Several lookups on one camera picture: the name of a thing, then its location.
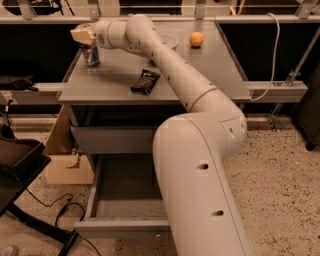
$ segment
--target drawer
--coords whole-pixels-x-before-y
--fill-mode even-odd
[[[152,154],[99,155],[86,216],[75,229],[86,238],[168,234]]]
[[[151,153],[152,127],[71,127],[81,151],[90,154]]]

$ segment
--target power cord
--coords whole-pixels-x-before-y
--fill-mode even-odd
[[[42,204],[44,207],[51,207],[53,206],[56,202],[58,202],[59,200],[63,199],[66,196],[70,196],[70,198],[67,198],[67,202],[70,203],[73,199],[73,195],[72,194],[65,194],[61,197],[59,197],[58,199],[54,200],[51,204],[45,204],[42,201],[40,201],[29,189],[26,189],[26,191],[40,204]]]
[[[79,221],[82,221],[84,216],[85,216],[85,210],[84,208],[82,207],[81,204],[79,203],[76,203],[76,202],[69,202],[67,203],[65,206],[62,207],[62,209],[60,210],[60,212],[58,213],[57,217],[56,217],[56,221],[55,221],[55,226],[58,227],[58,220],[59,218],[66,212],[67,208],[70,206],[70,205],[76,205],[76,206],[79,206],[82,210],[82,216],[80,218]],[[98,249],[94,246],[93,243],[91,243],[88,239],[84,238],[83,236],[81,236],[80,234],[78,234],[78,236],[80,238],[82,238],[83,240],[85,240],[88,244],[90,244],[92,246],[92,248],[96,251],[96,253],[101,256],[100,252],[98,251]]]
[[[26,189],[26,191],[27,191],[38,203],[40,203],[40,204],[43,205],[44,207],[51,207],[51,206],[53,206],[56,202],[58,202],[59,200],[63,199],[64,197],[70,196],[69,198],[67,198],[67,204],[65,204],[65,205],[61,208],[61,210],[59,211],[59,213],[58,213],[58,215],[57,215],[57,217],[56,217],[55,224],[54,224],[55,227],[58,227],[59,218],[66,212],[67,208],[68,208],[70,205],[79,206],[79,207],[81,208],[81,210],[82,210],[82,216],[81,216],[81,218],[80,218],[80,221],[82,221],[82,220],[84,219],[84,216],[85,216],[85,213],[86,213],[86,212],[85,212],[83,206],[82,206],[81,204],[77,203],[77,202],[71,202],[72,199],[73,199],[73,195],[70,194],[70,193],[67,193],[67,194],[59,197],[58,199],[54,200],[51,204],[45,204],[45,203],[43,203],[40,199],[38,199],[29,189]],[[71,233],[71,232],[68,231],[68,230],[64,230],[64,229],[61,229],[61,230],[65,231],[65,232],[67,232],[67,233]],[[80,238],[82,238],[82,239],[85,240],[88,244],[90,244],[90,245],[92,246],[92,248],[95,250],[95,252],[96,252],[99,256],[101,256],[101,253],[98,251],[98,249],[94,246],[93,243],[91,243],[88,239],[82,237],[80,234],[78,234],[78,235],[79,235]]]
[[[278,48],[278,42],[279,42],[279,37],[280,37],[280,24],[279,24],[277,17],[273,13],[267,13],[267,15],[270,16],[271,18],[273,18],[277,24],[277,37],[276,37],[274,49],[273,49],[272,74],[271,74],[270,86],[265,90],[265,92],[262,95],[260,95],[257,98],[251,99],[251,101],[257,101],[257,100],[262,99],[268,93],[271,86],[273,86],[274,72],[275,72],[275,67],[276,67],[277,48]]]

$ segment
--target black cable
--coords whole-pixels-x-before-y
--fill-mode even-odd
[[[63,207],[61,208],[60,212],[58,213],[58,215],[57,215],[57,217],[56,217],[56,221],[55,221],[55,223],[54,223],[54,225],[55,225],[56,227],[58,227],[58,220],[59,220],[59,218],[66,212],[67,208],[68,208],[70,205],[79,206],[79,207],[81,208],[81,210],[82,210],[82,216],[81,216],[81,218],[80,218],[79,221],[82,221],[82,220],[84,219],[84,216],[85,216],[85,213],[86,213],[86,212],[85,212],[84,208],[82,207],[82,205],[79,204],[79,203],[76,203],[76,202],[70,202],[70,203],[67,203],[65,206],[63,206]],[[79,237],[81,237],[83,240],[85,240],[88,244],[90,244],[90,245],[92,246],[92,248],[96,251],[96,253],[97,253],[99,256],[101,256],[101,253],[98,251],[98,249],[94,246],[93,243],[91,243],[88,239],[84,238],[84,237],[81,236],[80,234],[78,234],[78,235],[79,235]]]
[[[63,198],[66,197],[66,196],[70,196],[70,198],[67,199],[68,202],[71,202],[72,199],[73,199],[73,195],[67,193],[67,194],[59,197],[58,199],[54,200],[53,203],[51,203],[51,204],[45,204],[45,203],[43,203],[42,201],[40,201],[29,189],[26,189],[26,191],[27,191],[36,201],[38,201],[40,204],[42,204],[44,207],[51,207],[51,206],[53,206],[56,202],[58,202],[59,200],[63,199]]]
[[[98,249],[94,246],[93,243],[91,243],[87,238],[84,238],[83,236],[80,236],[80,235],[79,235],[79,237],[81,237],[84,241],[86,241],[88,244],[90,244],[90,245],[92,246],[92,248],[96,251],[96,253],[97,253],[99,256],[101,256],[101,253],[98,251]]]
[[[20,183],[22,184],[22,182],[21,182],[20,179],[15,175],[15,173],[14,173],[14,176],[15,176],[15,178],[18,180],[18,182],[20,182]],[[59,197],[58,199],[54,200],[53,203],[51,203],[50,205],[47,205],[47,204],[43,203],[41,200],[39,200],[31,191],[29,191],[28,188],[26,188],[26,190],[27,190],[27,192],[28,192],[37,202],[39,202],[41,205],[43,205],[43,206],[45,206],[45,207],[51,207],[52,205],[54,205],[56,202],[58,202],[59,200],[63,199],[64,197],[66,197],[66,196],[71,196],[71,198],[68,198],[68,199],[67,199],[67,200],[68,200],[68,203],[65,204],[65,205],[61,208],[61,210],[59,211],[59,213],[58,213],[58,215],[57,215],[57,217],[56,217],[56,220],[55,220],[55,224],[54,224],[55,227],[58,227],[58,220],[59,220],[59,218],[66,212],[67,208],[68,208],[70,205],[77,205],[77,206],[79,206],[79,207],[81,208],[81,210],[82,210],[82,216],[81,216],[81,218],[80,218],[79,221],[82,221],[82,220],[84,219],[84,216],[85,216],[85,214],[86,214],[85,209],[83,208],[83,206],[82,206],[81,204],[79,204],[79,203],[77,203],[77,202],[71,202],[72,199],[73,199],[73,195],[70,194],[70,193],[67,193],[67,194]],[[71,233],[69,230],[65,230],[65,229],[61,229],[61,230],[65,231],[65,232],[67,232],[67,233]],[[79,237],[81,237],[83,240],[85,240],[88,244],[90,244],[90,245],[92,246],[92,248],[96,251],[96,253],[97,253],[99,256],[102,256],[101,253],[98,251],[98,249],[94,246],[93,243],[91,243],[88,239],[82,237],[80,234],[78,234],[78,235],[79,235]]]

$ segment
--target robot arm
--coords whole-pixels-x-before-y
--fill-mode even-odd
[[[166,120],[153,143],[155,170],[178,254],[252,255],[222,165],[245,140],[241,110],[163,44],[146,16],[134,15],[127,22],[100,20],[92,28],[100,47],[141,52],[152,59],[188,112]]]

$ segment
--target open drawer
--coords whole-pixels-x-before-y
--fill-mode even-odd
[[[75,229],[86,238],[149,237],[170,228],[152,154],[101,154],[88,209]]]

